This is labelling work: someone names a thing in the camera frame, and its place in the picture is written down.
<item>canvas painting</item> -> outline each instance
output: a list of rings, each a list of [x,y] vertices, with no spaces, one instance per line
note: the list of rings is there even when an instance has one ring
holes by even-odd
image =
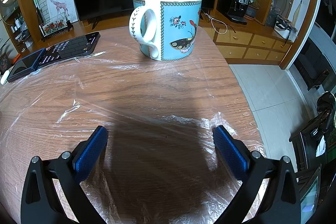
[[[65,12],[71,23],[78,20],[74,0],[47,0],[50,18]]]

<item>tv stand leg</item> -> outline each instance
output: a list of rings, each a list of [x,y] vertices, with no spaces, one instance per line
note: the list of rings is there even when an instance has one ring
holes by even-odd
[[[97,26],[98,22],[100,21],[100,17],[95,17],[93,25],[92,25],[92,30]]]

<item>giraffe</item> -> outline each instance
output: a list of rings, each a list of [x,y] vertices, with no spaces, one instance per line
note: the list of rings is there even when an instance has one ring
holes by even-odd
[[[58,1],[55,1],[55,0],[50,0],[50,1],[51,1],[51,3],[53,3],[54,5],[56,5],[57,14],[59,13],[60,9],[63,9],[69,15],[66,3],[58,2]]]

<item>blue gripper pad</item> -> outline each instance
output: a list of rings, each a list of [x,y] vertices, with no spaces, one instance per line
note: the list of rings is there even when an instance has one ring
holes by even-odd
[[[212,130],[213,140],[229,165],[236,179],[245,181],[248,178],[250,167],[249,150],[240,140],[235,140],[224,126],[218,126]]]
[[[72,165],[76,182],[86,180],[100,153],[107,144],[108,133],[105,127],[98,126],[87,141],[81,142],[74,149]]]

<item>floor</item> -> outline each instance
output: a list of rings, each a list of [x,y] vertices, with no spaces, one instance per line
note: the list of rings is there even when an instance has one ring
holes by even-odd
[[[297,170],[291,134],[310,119],[286,71],[270,65],[230,65],[254,115],[266,155],[288,155]]]
[[[316,108],[316,102],[317,99],[322,95],[322,93],[324,92],[324,89],[322,87],[322,85],[320,86],[320,88],[317,90],[315,88],[310,89],[309,91],[307,90],[307,85],[305,83],[305,81],[303,80],[301,74],[299,73],[299,71],[297,70],[297,68],[292,65],[289,68],[290,73],[292,74],[293,78],[295,79],[296,83],[298,84],[306,102],[308,105],[308,108],[310,110],[310,113],[312,115],[312,117],[316,117],[318,115],[317,112],[317,108]]]

